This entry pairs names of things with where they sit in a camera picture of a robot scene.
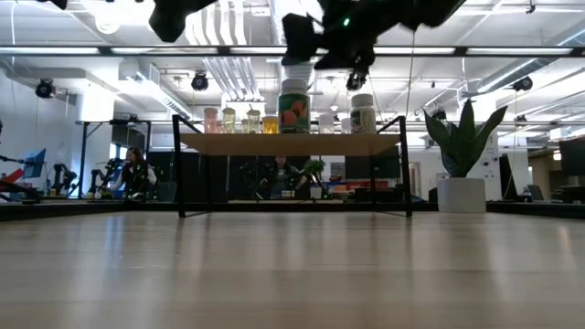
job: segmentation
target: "snake plant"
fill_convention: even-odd
[[[484,151],[490,134],[502,122],[506,107],[490,115],[483,124],[475,125],[473,105],[467,100],[463,106],[459,126],[451,122],[445,125],[425,112],[429,136],[441,147],[441,159],[451,177],[466,177]]]

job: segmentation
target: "wooden shelf board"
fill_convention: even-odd
[[[399,143],[397,134],[184,133],[181,142],[207,155],[381,154]]]

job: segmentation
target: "jar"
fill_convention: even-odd
[[[262,119],[262,125],[264,133],[278,133],[278,117],[277,116],[265,116]]]
[[[223,124],[223,121],[218,120],[218,126],[216,127],[216,133],[226,133],[226,127]]]
[[[260,114],[258,110],[248,111],[248,125],[250,126],[248,133],[261,133]]]
[[[351,118],[341,120],[341,133],[351,133]]]
[[[241,121],[241,132],[250,133],[250,123],[248,122],[248,119],[244,119]]]
[[[334,120],[331,113],[319,115],[319,133],[335,133]]]
[[[236,132],[236,110],[232,108],[223,109],[223,128],[226,133]]]
[[[304,80],[284,80],[278,98],[280,133],[311,133],[310,105]]]
[[[215,133],[218,128],[218,109],[216,108],[205,108],[204,113],[204,127],[205,133]]]
[[[358,94],[352,97],[351,106],[351,132],[376,133],[374,96],[370,94]]]

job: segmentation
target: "white planter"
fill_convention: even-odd
[[[320,200],[323,196],[323,189],[321,187],[311,187],[311,199]]]
[[[439,211],[446,213],[484,213],[485,182],[482,178],[448,178],[437,182]]]

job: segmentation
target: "glass jar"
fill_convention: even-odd
[[[248,111],[248,125],[250,126],[248,133],[261,133],[260,115],[261,113],[258,110]]]
[[[278,133],[278,117],[277,116],[265,116],[262,119],[262,125],[264,133]]]
[[[250,133],[250,123],[248,119],[241,121],[241,133]]]
[[[335,133],[334,119],[331,113],[319,115],[319,133]]]
[[[216,108],[205,108],[204,113],[204,127],[205,133],[215,133],[218,129],[218,109]]]
[[[223,127],[226,133],[236,132],[236,110],[232,108],[223,109]]]
[[[351,133],[351,118],[341,120],[341,133]]]
[[[376,110],[374,109],[374,96],[370,94],[358,94],[351,99],[352,133],[376,133]]]
[[[226,126],[223,121],[218,120],[218,126],[216,127],[216,133],[226,133]]]

